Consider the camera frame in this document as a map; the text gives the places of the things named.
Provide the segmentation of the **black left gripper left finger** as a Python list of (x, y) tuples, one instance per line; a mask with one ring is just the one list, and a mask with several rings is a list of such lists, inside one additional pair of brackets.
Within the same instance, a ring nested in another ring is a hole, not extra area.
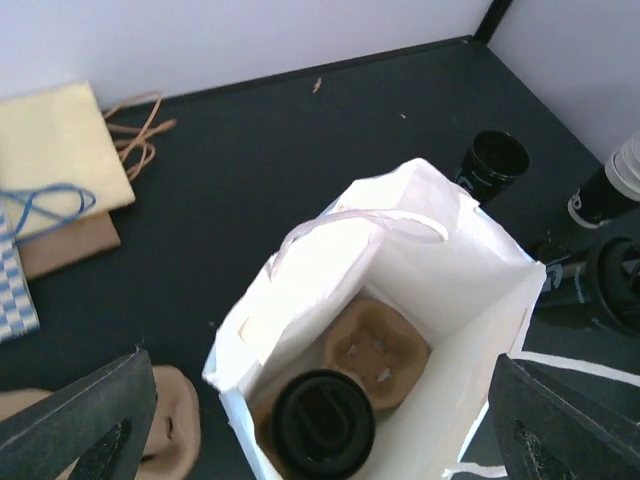
[(156, 405), (147, 351), (121, 356), (1, 422), (1, 477), (132, 479)]

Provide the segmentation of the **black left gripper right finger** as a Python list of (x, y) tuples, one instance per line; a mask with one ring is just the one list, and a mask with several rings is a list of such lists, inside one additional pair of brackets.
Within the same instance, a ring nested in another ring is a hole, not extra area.
[(489, 407), (511, 479), (639, 477), (639, 426), (523, 360), (498, 357)]

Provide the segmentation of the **single cardboard cup carrier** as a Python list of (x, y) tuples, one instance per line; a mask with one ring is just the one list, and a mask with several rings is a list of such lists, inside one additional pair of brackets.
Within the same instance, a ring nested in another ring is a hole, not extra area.
[(355, 380), (372, 405), (377, 434), (380, 419), (416, 386), (429, 355), (426, 340), (397, 310), (372, 298), (351, 301), (310, 346), (259, 381), (249, 401), (259, 447), (282, 478), (294, 479), (276, 455), (271, 417), (276, 397), (296, 376), (329, 369)]

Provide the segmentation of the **light blue paper bag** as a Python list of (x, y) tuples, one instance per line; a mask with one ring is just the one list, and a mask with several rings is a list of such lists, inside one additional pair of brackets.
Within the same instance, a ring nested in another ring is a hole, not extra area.
[(519, 351), (544, 266), (423, 159), (353, 182), (300, 224), (219, 327), (203, 378), (254, 476), (290, 479), (269, 436), (276, 397), (311, 370), (351, 377), (375, 412), (358, 479), (448, 479)]

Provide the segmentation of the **single black cup lid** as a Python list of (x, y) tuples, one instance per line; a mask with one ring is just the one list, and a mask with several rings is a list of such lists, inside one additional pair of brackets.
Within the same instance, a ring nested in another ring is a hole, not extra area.
[(276, 397), (271, 438), (294, 479), (349, 479), (368, 459), (376, 435), (372, 405), (345, 374), (316, 369), (289, 381)]

